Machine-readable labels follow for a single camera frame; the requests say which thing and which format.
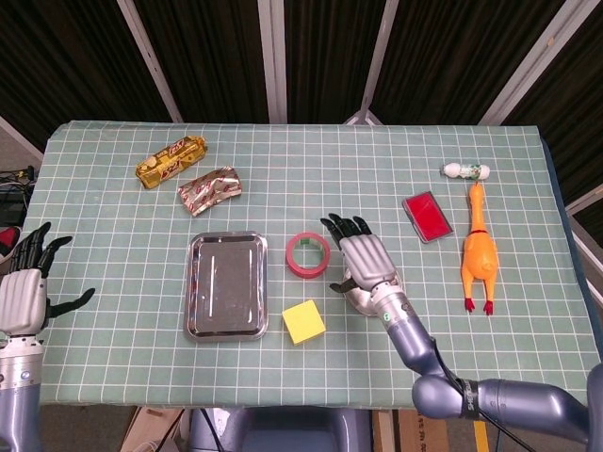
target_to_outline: red ink pad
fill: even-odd
[[[450,223],[430,191],[405,199],[402,206],[423,242],[452,233]]]

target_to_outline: robotic arm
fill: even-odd
[[[36,339],[50,318],[84,306],[94,295],[87,290],[75,301],[51,306],[46,278],[60,247],[61,237],[42,249],[50,223],[43,224],[17,245],[10,273],[0,283],[0,440],[12,452],[41,451],[40,387],[43,348]]]
[[[487,419],[587,444],[588,452],[603,450],[603,364],[588,378],[588,410],[564,390],[548,384],[457,378],[395,283],[396,268],[381,240],[361,218],[329,217],[320,221],[341,249],[351,274],[332,288],[339,293],[355,287],[370,292],[402,361],[421,376],[413,386],[413,402],[421,413],[436,419]]]

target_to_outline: crumpled wrapper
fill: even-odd
[[[241,192],[241,181],[232,167],[214,169],[205,176],[178,187],[182,202],[194,217]]]

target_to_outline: robot finger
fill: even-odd
[[[95,292],[95,289],[91,288],[91,289],[88,289],[86,292],[84,292],[84,294],[79,299],[75,299],[74,301],[67,301],[65,303],[60,303],[56,306],[48,305],[46,307],[46,309],[47,309],[46,317],[47,318],[55,318],[55,317],[58,317],[59,315],[67,314],[71,311],[75,311],[76,309],[81,308],[82,306],[84,306],[86,303],[88,303],[90,301],[90,299],[94,295],[94,292]]]
[[[363,219],[361,219],[360,217],[353,217],[353,220],[356,221],[356,224],[358,225],[358,227],[360,228],[360,231],[362,231],[362,234],[366,234],[366,235],[371,235],[373,234],[373,232],[370,230],[370,228],[367,225],[367,222],[364,221]]]
[[[38,268],[41,270],[41,276],[46,278],[48,276],[48,272],[50,271],[50,266],[53,264],[55,260],[55,253],[58,251],[60,247],[63,245],[67,245],[72,241],[71,236],[60,237],[48,244],[46,250],[41,254],[40,260],[38,261]]]
[[[42,249],[41,245],[44,243],[44,237],[50,230],[50,221],[46,221],[36,231],[29,235],[29,243],[27,245],[26,253],[26,268],[34,268],[41,258]]]
[[[15,271],[26,270],[27,266],[27,254],[29,252],[29,244],[31,243],[31,237],[33,234],[28,235],[23,242],[21,242],[19,252],[15,253],[14,260],[17,261],[17,267]]]
[[[15,247],[15,251],[12,253],[12,262],[10,263],[10,273],[12,273],[13,271],[19,271],[19,258],[21,257],[21,253],[24,252],[23,251],[23,243],[24,242],[20,242],[17,244],[17,246]]]
[[[358,226],[356,226],[356,223],[354,223],[351,219],[349,218],[343,218],[343,220],[346,222],[346,224],[348,225],[348,227],[351,229],[351,234],[352,235],[361,235],[362,232],[360,231],[360,229],[358,229]]]
[[[329,284],[329,287],[331,287],[331,290],[335,291],[338,294],[345,294],[346,292],[350,292],[351,289],[355,289],[356,287],[358,287],[358,284],[355,280],[349,278],[341,284],[332,282],[331,284]]]
[[[341,231],[344,237],[352,237],[353,233],[351,232],[350,226],[337,214],[329,214],[329,218],[335,223],[335,226]]]
[[[341,234],[341,232],[337,229],[337,227],[334,225],[334,223],[327,218],[321,218],[320,222],[329,230],[329,232],[331,233],[331,237],[333,238],[333,241],[335,242],[337,247],[341,250],[341,247],[339,246],[339,240],[341,240],[343,238],[343,235]]]

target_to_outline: table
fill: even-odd
[[[184,135],[207,156],[146,190],[134,169]],[[500,261],[495,315],[468,315],[460,264],[470,183],[443,177],[448,162],[489,165],[486,221]],[[242,196],[190,216],[176,188],[232,165]],[[431,190],[454,234],[419,241],[401,202]],[[586,399],[599,357],[535,127],[211,125],[74,121],[48,142],[25,229],[72,234],[49,279],[54,302],[97,295],[51,322],[42,337],[44,402],[132,405],[316,404],[410,407],[415,375],[381,322],[328,289],[327,272],[303,281],[285,266],[294,234],[326,234],[328,212],[361,215],[403,275],[409,300],[445,361],[472,379],[545,381]],[[259,341],[194,344],[184,335],[187,243],[207,231],[255,230],[269,243],[269,329]],[[327,332],[294,347],[281,311],[314,299]]]

